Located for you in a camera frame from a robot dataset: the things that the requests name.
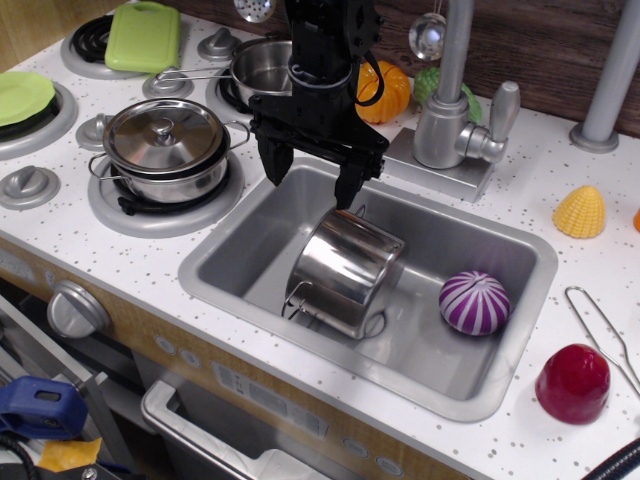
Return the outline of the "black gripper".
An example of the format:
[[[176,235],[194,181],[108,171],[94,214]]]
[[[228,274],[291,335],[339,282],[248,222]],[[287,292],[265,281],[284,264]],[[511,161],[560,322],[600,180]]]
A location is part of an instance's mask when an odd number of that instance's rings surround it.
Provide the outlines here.
[[[254,96],[251,129],[266,177],[278,186],[294,150],[340,165],[336,209],[348,209],[363,183],[383,171],[389,141],[356,112],[348,85],[328,92],[294,85],[290,96]]]

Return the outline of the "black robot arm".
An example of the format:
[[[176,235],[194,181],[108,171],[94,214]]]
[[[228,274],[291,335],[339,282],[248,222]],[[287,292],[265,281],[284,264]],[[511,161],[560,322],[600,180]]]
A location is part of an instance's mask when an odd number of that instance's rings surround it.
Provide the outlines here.
[[[380,176],[388,140],[360,118],[357,109],[380,100],[378,88],[357,97],[360,64],[379,67],[371,53],[383,18],[371,1],[288,1],[292,53],[288,96],[254,95],[251,130],[267,178],[279,185],[297,150],[340,168],[336,207],[351,206],[363,183]]]

